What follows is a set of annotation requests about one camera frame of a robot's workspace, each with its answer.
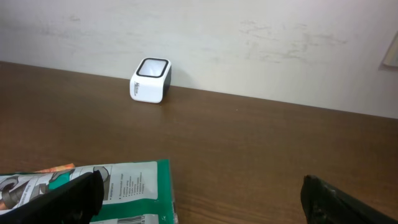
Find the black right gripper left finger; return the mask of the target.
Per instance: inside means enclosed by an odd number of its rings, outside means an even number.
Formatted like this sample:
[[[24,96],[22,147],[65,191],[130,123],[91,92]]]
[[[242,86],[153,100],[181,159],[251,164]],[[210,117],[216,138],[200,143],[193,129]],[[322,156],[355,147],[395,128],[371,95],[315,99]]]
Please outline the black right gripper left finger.
[[[89,223],[104,198],[100,171],[85,173],[37,199],[1,215],[1,223]]]

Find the green 3M gloves package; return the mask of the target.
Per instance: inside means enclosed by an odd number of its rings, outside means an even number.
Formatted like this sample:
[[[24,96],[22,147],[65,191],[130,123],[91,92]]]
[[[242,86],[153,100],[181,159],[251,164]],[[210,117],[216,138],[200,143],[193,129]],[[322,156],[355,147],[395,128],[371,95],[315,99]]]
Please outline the green 3M gloves package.
[[[81,166],[49,173],[1,175],[1,215],[77,177],[100,171],[104,198],[89,223],[173,224],[178,222],[168,160]]]

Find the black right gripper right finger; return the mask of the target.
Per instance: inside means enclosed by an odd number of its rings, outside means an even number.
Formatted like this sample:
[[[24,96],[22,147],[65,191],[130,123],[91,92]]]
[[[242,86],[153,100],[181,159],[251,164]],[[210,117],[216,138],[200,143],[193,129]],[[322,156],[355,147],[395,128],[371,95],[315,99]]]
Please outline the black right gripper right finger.
[[[308,224],[397,224],[315,175],[303,178],[300,201]]]

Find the small orange snack packet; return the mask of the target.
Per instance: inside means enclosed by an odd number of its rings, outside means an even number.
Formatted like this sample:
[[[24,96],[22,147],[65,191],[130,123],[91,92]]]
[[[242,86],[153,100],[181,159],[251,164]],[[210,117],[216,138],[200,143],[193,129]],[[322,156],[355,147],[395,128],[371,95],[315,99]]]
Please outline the small orange snack packet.
[[[74,168],[75,168],[75,165],[73,163],[71,163],[71,164],[66,164],[66,165],[62,165],[62,166],[51,167],[48,169],[35,171],[35,173],[59,172],[59,171],[70,170],[70,169],[74,169]]]

